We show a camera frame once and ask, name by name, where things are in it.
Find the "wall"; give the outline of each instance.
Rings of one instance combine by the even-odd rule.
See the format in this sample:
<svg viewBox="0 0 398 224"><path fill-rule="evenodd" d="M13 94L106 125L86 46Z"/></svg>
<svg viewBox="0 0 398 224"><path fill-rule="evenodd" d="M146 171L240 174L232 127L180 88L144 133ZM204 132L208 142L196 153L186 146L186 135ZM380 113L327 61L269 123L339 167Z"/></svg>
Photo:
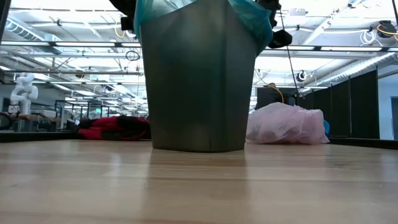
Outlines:
<svg viewBox="0 0 398 224"><path fill-rule="evenodd" d="M392 70L393 66L379 69L379 76ZM379 79L379 125L380 139L394 140L392 130L391 97L398 96L398 73Z"/></svg>
<svg viewBox="0 0 398 224"><path fill-rule="evenodd" d="M37 86L37 88L39 89L39 96L36 100L32 100L33 103L53 106L55 104L55 100L65 99L65 95L63 94L63 92L57 89L44 88L43 86ZM0 85L0 110L2 109L3 99L10 98L13 89L14 85Z"/></svg>

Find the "teal trash bag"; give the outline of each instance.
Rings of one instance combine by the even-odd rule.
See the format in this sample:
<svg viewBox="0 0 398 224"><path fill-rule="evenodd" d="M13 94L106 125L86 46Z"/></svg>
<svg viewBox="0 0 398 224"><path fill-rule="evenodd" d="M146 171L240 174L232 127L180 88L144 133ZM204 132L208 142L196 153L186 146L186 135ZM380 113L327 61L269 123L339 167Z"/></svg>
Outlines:
<svg viewBox="0 0 398 224"><path fill-rule="evenodd" d="M137 0L134 30L140 40L139 26L142 22L174 12L196 0ZM272 40L269 22L270 10L264 9L253 0L228 0L243 24L256 40L259 55Z"/></svg>

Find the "wooden table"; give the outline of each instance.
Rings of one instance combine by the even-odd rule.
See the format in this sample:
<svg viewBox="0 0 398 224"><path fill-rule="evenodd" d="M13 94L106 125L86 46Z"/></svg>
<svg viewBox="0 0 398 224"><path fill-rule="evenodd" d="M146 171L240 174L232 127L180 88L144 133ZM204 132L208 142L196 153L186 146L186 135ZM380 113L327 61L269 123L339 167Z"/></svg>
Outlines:
<svg viewBox="0 0 398 224"><path fill-rule="evenodd" d="M0 223L397 223L398 151L150 142L0 144Z"/></svg>

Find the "gray trash can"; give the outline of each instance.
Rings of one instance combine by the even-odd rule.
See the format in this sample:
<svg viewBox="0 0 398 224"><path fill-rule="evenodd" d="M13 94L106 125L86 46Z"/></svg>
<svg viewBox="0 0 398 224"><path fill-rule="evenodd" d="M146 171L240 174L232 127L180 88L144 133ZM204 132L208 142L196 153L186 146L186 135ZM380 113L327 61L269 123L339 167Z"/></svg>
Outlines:
<svg viewBox="0 0 398 224"><path fill-rule="evenodd" d="M153 147L243 149L257 46L228 0L198 0L140 29Z"/></svg>

